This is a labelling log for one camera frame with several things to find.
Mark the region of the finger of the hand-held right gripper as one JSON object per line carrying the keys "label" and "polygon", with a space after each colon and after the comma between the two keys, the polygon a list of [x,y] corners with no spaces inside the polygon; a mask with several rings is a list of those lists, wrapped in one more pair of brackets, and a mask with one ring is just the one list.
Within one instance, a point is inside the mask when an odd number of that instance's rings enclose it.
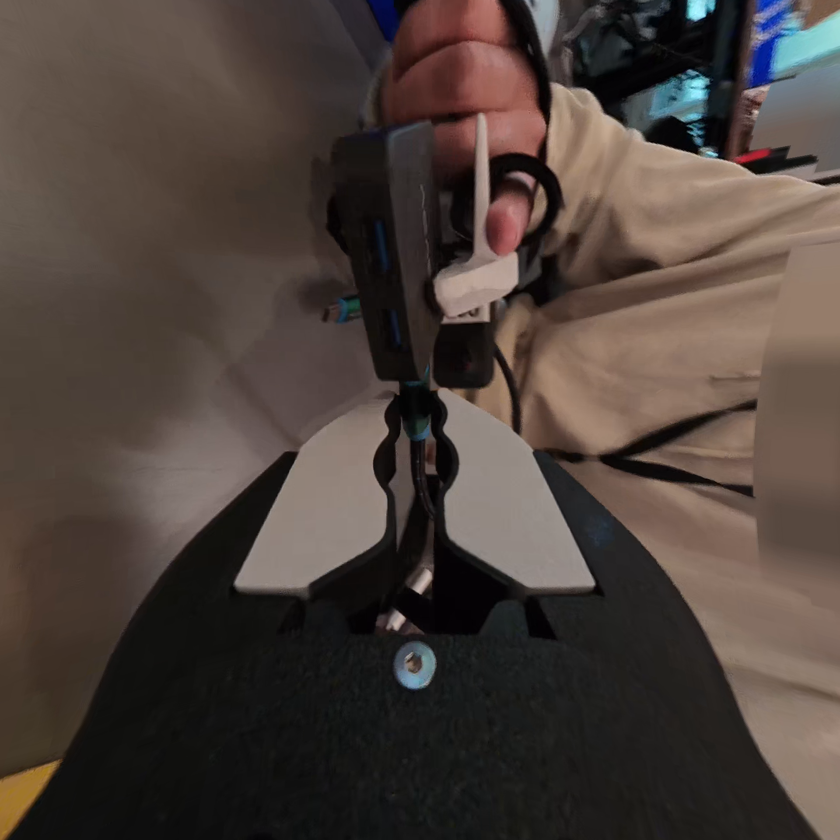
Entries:
{"label": "finger of the hand-held right gripper", "polygon": [[444,317],[488,314],[490,306],[503,299],[518,284],[518,255],[500,256],[487,237],[490,208],[490,157],[487,118],[476,116],[474,167],[474,234],[472,255],[438,272],[434,279],[436,303]]}

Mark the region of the dark grey port hub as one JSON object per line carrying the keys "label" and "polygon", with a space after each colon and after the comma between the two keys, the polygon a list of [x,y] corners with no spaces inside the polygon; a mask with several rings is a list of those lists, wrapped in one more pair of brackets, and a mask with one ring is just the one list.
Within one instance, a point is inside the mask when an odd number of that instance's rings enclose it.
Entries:
{"label": "dark grey port hub", "polygon": [[440,315],[428,292],[438,271],[434,127],[345,135],[331,150],[333,198],[376,376],[425,378]]}

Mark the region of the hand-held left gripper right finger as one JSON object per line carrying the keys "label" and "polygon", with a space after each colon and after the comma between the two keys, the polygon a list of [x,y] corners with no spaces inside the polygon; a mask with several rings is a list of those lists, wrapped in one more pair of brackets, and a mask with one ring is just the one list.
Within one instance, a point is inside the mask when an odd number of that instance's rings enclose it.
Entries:
{"label": "hand-held left gripper right finger", "polygon": [[436,396],[436,632],[476,634],[501,602],[595,593],[534,450],[454,392]]}

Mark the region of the person's right hand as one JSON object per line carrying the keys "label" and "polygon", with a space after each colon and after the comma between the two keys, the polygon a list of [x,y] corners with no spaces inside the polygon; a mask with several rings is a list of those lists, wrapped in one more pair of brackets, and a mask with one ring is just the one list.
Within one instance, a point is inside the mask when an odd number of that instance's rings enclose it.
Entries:
{"label": "person's right hand", "polygon": [[548,124],[537,75],[496,1],[421,1],[408,8],[380,92],[386,125],[429,121],[441,186],[473,172],[476,116],[486,118],[489,157],[538,156]]}

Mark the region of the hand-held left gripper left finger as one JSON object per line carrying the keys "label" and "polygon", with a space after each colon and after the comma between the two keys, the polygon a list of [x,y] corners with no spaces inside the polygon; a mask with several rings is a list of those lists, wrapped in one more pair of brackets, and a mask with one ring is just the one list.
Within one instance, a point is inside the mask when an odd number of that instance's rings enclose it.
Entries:
{"label": "hand-held left gripper left finger", "polygon": [[375,615],[396,564],[395,397],[352,408],[301,447],[234,580],[237,593],[329,602],[352,623]]}

